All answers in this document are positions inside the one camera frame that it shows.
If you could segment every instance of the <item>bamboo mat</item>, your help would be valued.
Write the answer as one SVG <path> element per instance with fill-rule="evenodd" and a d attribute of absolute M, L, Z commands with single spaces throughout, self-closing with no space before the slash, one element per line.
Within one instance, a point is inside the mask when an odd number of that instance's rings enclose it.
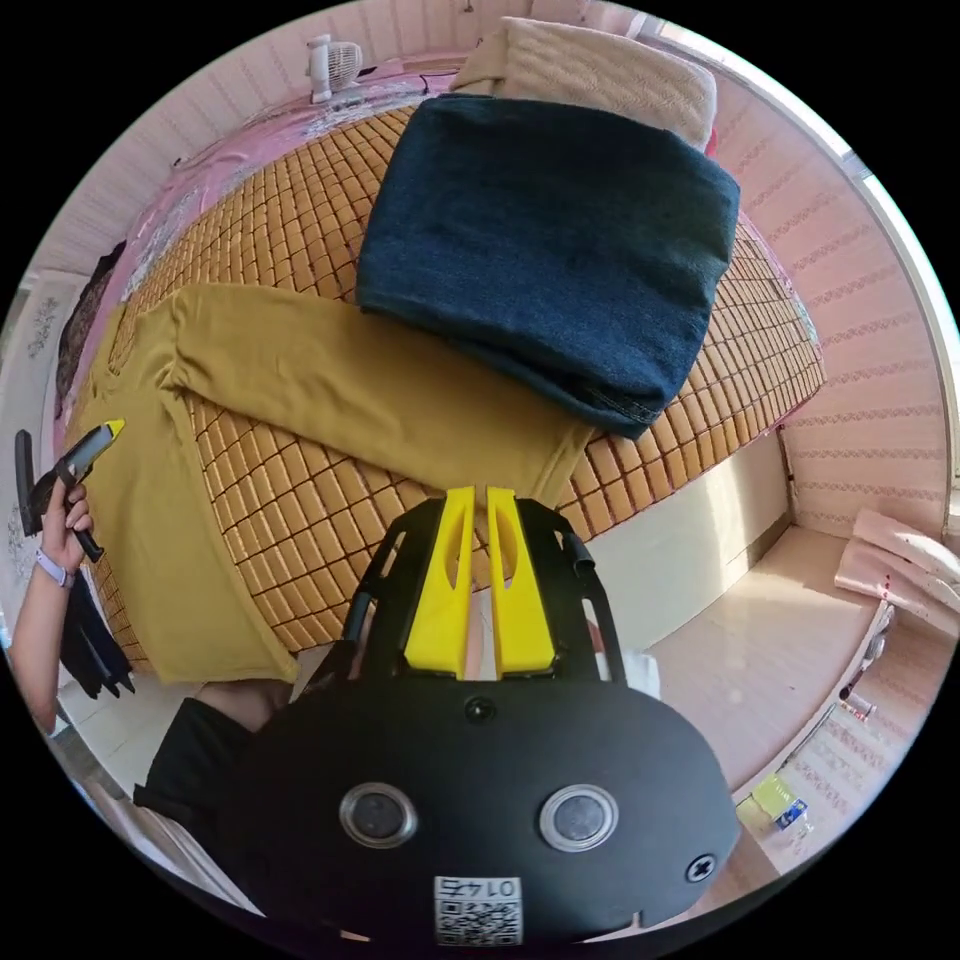
<path fill-rule="evenodd" d="M 361 120 L 269 164 L 203 214 L 132 294 L 117 336 L 123 363 L 137 317 L 187 283 L 259 283 L 353 299 L 367 217 L 412 107 Z M 802 307 L 762 245 L 738 226 L 704 348 L 683 389 L 639 441 L 598 435 L 559 508 L 584 540 L 670 496 L 760 436 L 823 383 Z M 82 422 L 80 391 L 67 442 Z M 340 630 L 387 525 L 436 491 L 336 450 L 193 398 L 212 509 L 261 613 L 291 651 Z M 489 582 L 482 521 L 476 586 Z M 149 670 L 105 555 L 95 579 L 134 669 Z"/>

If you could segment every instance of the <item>denim fabric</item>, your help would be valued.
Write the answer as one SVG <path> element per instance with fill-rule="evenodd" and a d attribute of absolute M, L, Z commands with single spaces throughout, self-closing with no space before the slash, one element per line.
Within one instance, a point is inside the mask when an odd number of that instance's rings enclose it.
<path fill-rule="evenodd" d="M 448 94 L 397 144 L 357 302 L 636 438 L 676 396 L 733 251 L 740 189 L 672 133 Z"/>

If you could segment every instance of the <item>hand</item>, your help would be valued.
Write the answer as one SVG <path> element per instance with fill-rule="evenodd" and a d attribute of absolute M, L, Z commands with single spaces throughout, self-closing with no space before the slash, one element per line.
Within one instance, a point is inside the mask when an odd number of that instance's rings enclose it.
<path fill-rule="evenodd" d="M 82 530 L 93 531 L 86 488 L 78 483 L 67 493 L 63 481 L 57 477 L 43 515 L 40 549 L 67 573 L 76 573 L 83 563 L 83 548 L 72 531 Z"/>

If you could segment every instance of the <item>pink wall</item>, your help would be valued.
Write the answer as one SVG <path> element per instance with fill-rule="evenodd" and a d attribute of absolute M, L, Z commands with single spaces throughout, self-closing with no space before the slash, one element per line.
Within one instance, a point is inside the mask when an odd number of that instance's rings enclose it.
<path fill-rule="evenodd" d="M 360 0 L 278 27 L 184 81 L 93 167 L 31 263 L 89 274 L 190 157 L 307 90 L 305 41 L 350 39 L 367 63 L 472 49 L 504 14 L 626 24 L 587 0 Z M 911 286 L 870 207 L 786 116 L 718 76 L 718 159 L 779 256 L 823 339 L 829 381 L 784 430 L 797 518 L 847 536 L 870 505 L 938 535 L 948 477 L 937 366 Z"/>
<path fill-rule="evenodd" d="M 871 208 L 786 116 L 717 77 L 717 160 L 786 268 L 823 344 L 828 382 L 783 431 L 803 526 L 849 536 L 861 506 L 932 535 L 944 523 L 947 423 L 910 282 Z"/>
<path fill-rule="evenodd" d="M 211 63 L 159 100 L 110 146 L 51 224 L 28 268 L 89 276 L 188 159 L 265 109 L 309 93 L 306 41 L 352 40 L 364 62 L 472 50 L 501 16 L 532 0 L 358 0 L 283 24 Z"/>

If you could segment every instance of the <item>screw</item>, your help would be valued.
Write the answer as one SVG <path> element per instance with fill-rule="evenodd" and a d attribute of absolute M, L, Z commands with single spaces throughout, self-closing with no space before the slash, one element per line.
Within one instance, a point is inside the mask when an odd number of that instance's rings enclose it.
<path fill-rule="evenodd" d="M 471 723 L 486 723 L 494 718 L 497 708 L 487 697 L 471 697 L 464 706 L 464 713 Z"/>
<path fill-rule="evenodd" d="M 687 882 L 700 883 L 701 880 L 706 880 L 707 877 L 713 873 L 716 866 L 716 857 L 709 853 L 702 854 L 687 867 Z"/>

